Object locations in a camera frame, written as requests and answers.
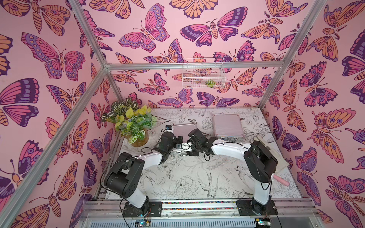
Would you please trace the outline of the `aluminium poker case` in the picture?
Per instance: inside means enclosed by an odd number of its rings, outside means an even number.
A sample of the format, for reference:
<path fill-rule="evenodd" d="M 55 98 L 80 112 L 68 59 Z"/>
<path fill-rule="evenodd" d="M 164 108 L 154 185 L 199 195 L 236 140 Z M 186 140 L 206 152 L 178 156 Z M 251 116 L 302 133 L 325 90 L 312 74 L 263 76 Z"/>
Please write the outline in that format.
<path fill-rule="evenodd" d="M 237 114 L 213 114 L 213 136 L 236 142 L 244 138 L 240 116 Z"/>
<path fill-rule="evenodd" d="M 182 142 L 177 142 L 175 148 L 172 150 L 172 155 L 188 155 L 192 152 L 192 144 L 189 142 L 190 137 L 189 133 L 193 130 L 197 129 L 197 124 L 195 123 L 187 123 L 187 124 L 179 124 L 172 126 L 172 133 L 176 136 L 176 139 L 179 137 L 182 138 Z"/>

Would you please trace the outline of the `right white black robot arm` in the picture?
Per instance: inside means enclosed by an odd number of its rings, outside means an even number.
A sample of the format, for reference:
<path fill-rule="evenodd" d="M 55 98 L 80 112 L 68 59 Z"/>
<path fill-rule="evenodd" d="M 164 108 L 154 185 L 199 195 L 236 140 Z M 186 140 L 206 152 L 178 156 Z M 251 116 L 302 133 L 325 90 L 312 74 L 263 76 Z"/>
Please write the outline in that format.
<path fill-rule="evenodd" d="M 207 138 L 199 129 L 192 130 L 188 136 L 193 152 L 208 156 L 224 155 L 244 161 L 255 183 L 250 203 L 252 213 L 264 216 L 278 215 L 271 199 L 271 183 L 278 160 L 266 141 L 256 137 L 251 143 L 226 142 L 217 137 Z"/>

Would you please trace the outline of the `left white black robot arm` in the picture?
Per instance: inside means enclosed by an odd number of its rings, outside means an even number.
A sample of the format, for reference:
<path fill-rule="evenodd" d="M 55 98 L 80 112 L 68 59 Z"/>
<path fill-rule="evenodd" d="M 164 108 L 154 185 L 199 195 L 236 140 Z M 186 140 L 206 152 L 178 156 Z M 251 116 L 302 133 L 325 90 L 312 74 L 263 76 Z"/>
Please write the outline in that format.
<path fill-rule="evenodd" d="M 175 136 L 167 131 L 147 154 L 132 156 L 127 152 L 121 153 L 104 177 L 103 187 L 125 199 L 135 214 L 147 214 L 150 211 L 150 199 L 138 188 L 142 172 L 152 166 L 163 164 L 176 145 L 182 142 L 182 136 Z"/>

